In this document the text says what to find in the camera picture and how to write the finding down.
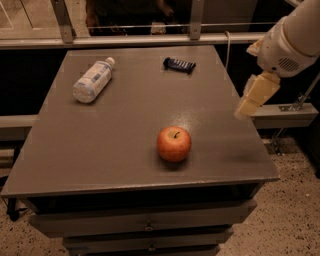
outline floor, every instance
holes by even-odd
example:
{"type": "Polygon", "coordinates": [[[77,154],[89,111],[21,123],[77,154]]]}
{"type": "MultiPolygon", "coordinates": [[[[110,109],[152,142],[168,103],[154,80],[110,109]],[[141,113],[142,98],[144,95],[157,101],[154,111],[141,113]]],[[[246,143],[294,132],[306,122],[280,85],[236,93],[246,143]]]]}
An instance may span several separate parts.
{"type": "MultiPolygon", "coordinates": [[[[269,138],[261,138],[281,179],[268,183],[255,196],[258,207],[217,256],[320,255],[320,180],[296,140],[281,140],[282,155],[274,153],[269,138]]],[[[10,172],[12,151],[0,152],[0,175],[10,172]]],[[[26,211],[11,222],[0,200],[0,256],[65,256],[61,239],[48,239],[28,224],[26,211]]]]}

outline apple stem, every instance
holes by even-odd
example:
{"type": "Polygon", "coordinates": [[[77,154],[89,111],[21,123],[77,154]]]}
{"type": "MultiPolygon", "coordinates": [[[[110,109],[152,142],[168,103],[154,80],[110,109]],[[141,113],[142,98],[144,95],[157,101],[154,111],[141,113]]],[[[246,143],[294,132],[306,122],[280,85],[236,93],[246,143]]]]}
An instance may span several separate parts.
{"type": "Polygon", "coordinates": [[[179,134],[180,132],[177,132],[175,135],[174,135],[174,138],[177,138],[177,135],[179,134]]]}

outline bottle label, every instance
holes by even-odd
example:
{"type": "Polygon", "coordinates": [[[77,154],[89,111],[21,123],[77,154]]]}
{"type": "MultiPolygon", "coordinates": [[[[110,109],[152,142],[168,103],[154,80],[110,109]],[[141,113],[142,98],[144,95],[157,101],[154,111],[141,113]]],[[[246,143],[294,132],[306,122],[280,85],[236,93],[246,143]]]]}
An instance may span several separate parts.
{"type": "Polygon", "coordinates": [[[91,84],[95,96],[111,79],[111,68],[103,61],[97,61],[82,77],[85,84],[91,84]]]}

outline black object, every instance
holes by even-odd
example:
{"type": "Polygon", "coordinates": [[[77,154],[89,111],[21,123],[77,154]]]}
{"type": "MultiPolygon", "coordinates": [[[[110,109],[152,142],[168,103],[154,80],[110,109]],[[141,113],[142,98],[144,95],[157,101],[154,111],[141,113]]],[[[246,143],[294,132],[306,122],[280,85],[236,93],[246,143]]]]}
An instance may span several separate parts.
{"type": "Polygon", "coordinates": [[[175,71],[191,74],[192,70],[196,66],[196,63],[187,62],[183,60],[170,59],[168,57],[164,60],[163,65],[166,69],[172,69],[175,71]]]}

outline bottle cap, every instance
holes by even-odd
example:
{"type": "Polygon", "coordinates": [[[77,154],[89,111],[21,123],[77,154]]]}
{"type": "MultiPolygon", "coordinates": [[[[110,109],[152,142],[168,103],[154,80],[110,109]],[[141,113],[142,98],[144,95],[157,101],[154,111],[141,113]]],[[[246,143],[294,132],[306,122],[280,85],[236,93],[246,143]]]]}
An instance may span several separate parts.
{"type": "Polygon", "coordinates": [[[114,64],[116,63],[115,60],[111,57],[107,58],[105,62],[107,62],[111,66],[111,68],[113,68],[114,64]]]}

